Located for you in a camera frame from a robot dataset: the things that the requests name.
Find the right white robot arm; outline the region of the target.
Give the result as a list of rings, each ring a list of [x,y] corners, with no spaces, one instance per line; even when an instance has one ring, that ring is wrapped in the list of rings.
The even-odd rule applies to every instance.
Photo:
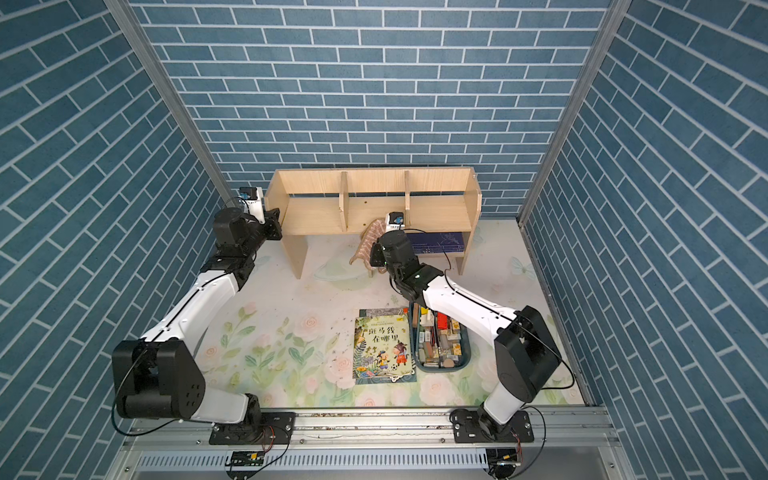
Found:
[[[538,310],[497,305],[460,287],[421,262],[405,232],[389,231],[375,240],[370,261],[387,270],[408,301],[458,321],[493,347],[498,382],[478,409],[478,424],[488,436],[498,436],[565,363]]]

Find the pink striped cloth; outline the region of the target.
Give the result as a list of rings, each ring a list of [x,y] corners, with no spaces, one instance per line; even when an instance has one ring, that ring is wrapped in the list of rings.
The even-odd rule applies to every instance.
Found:
[[[349,260],[352,265],[356,260],[361,260],[370,277],[374,272],[384,274],[385,267],[374,267],[370,263],[374,243],[386,232],[386,222],[383,218],[373,220],[360,235],[360,242],[355,253]]]

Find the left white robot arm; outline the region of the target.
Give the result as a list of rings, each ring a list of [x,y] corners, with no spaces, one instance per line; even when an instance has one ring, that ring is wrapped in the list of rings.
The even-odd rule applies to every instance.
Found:
[[[137,340],[112,353],[117,415],[126,419],[175,419],[216,424],[256,424],[257,399],[207,385],[195,359],[199,342],[218,312],[246,284],[257,252],[282,237],[279,209],[258,215],[238,207],[214,217],[216,250],[191,289]]]

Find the light wooden bookshelf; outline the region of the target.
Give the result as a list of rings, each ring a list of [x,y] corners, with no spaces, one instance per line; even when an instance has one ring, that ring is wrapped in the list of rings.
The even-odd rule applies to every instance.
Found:
[[[282,245],[296,278],[303,273],[309,236],[361,234],[391,212],[403,213],[411,229],[460,233],[464,248],[453,257],[462,274],[482,193],[471,167],[277,170],[265,202],[269,210],[280,210]]]

